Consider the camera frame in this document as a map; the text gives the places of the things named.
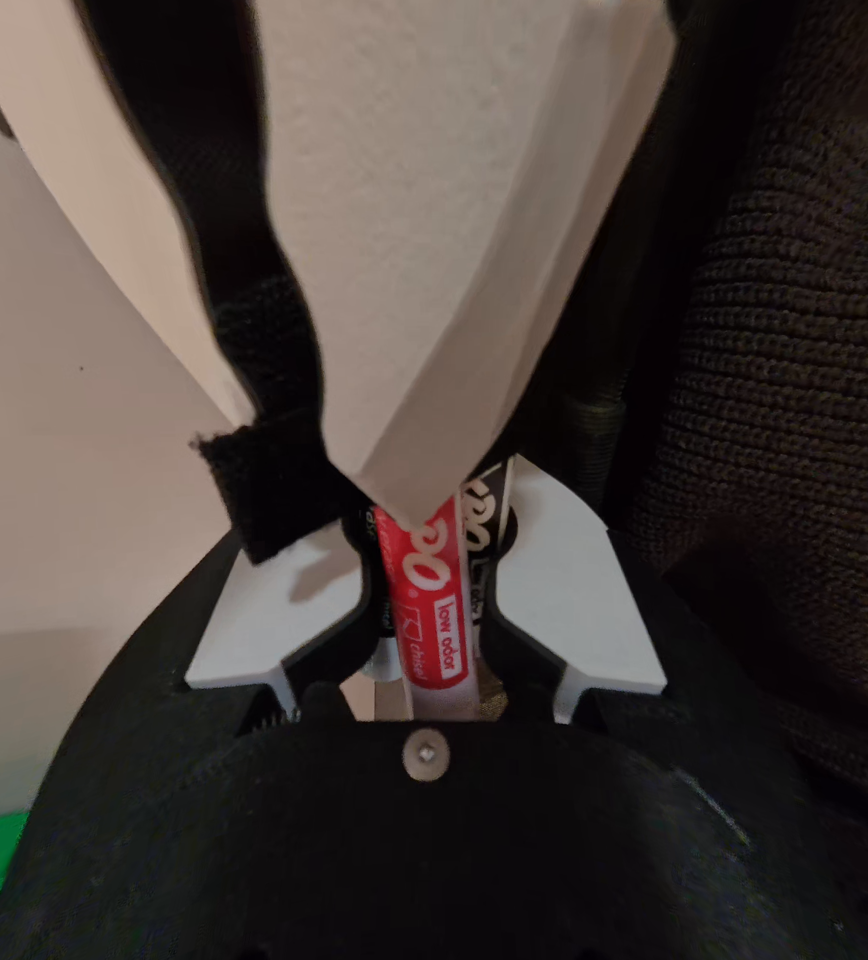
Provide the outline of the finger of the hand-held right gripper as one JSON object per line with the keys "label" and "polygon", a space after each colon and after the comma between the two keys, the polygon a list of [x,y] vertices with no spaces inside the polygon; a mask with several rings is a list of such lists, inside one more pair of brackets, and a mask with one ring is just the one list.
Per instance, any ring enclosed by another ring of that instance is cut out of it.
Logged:
{"label": "finger of the hand-held right gripper", "polygon": [[249,424],[255,407],[217,344],[190,229],[75,2],[0,1],[0,109],[130,304],[227,420]]}
{"label": "finger of the hand-held right gripper", "polygon": [[404,526],[497,440],[676,51],[665,2],[253,2],[329,460]]}

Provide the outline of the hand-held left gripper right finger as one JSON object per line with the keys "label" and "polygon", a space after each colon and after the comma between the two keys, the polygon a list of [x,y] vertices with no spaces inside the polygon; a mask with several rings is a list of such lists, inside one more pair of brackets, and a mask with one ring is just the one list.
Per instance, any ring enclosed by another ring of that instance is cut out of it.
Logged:
{"label": "hand-held left gripper right finger", "polygon": [[662,694],[667,677],[606,524],[522,456],[508,489],[480,646],[509,696],[538,688],[569,724],[590,690]]}

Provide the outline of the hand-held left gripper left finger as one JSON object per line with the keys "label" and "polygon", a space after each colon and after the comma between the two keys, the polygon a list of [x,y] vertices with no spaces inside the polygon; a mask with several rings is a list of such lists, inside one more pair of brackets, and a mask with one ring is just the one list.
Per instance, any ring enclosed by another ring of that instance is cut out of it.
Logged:
{"label": "hand-held left gripper left finger", "polygon": [[252,564],[241,551],[185,674],[193,690],[263,686],[296,721],[312,684],[340,684],[376,650],[375,569],[341,522]]}

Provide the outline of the black dry erase marker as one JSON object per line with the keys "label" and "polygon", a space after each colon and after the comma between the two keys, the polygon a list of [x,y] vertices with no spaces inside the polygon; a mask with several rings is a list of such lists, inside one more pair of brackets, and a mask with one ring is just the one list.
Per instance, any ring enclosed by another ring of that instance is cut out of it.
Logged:
{"label": "black dry erase marker", "polygon": [[375,510],[368,507],[358,513],[364,558],[371,571],[371,598],[378,614],[378,642],[362,673],[378,683],[400,681],[403,677],[392,617],[392,603],[380,547]]}
{"label": "black dry erase marker", "polygon": [[468,481],[462,492],[471,619],[476,633],[483,619],[488,573],[507,531],[514,463],[514,458],[508,458],[490,467]]}

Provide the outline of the red dry erase marker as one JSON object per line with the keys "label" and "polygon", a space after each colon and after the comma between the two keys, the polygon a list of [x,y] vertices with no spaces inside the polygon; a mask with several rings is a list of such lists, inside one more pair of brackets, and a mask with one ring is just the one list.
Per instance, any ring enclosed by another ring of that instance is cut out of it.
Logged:
{"label": "red dry erase marker", "polygon": [[417,720],[480,717],[468,560],[456,493],[415,530],[373,510],[402,673]]}

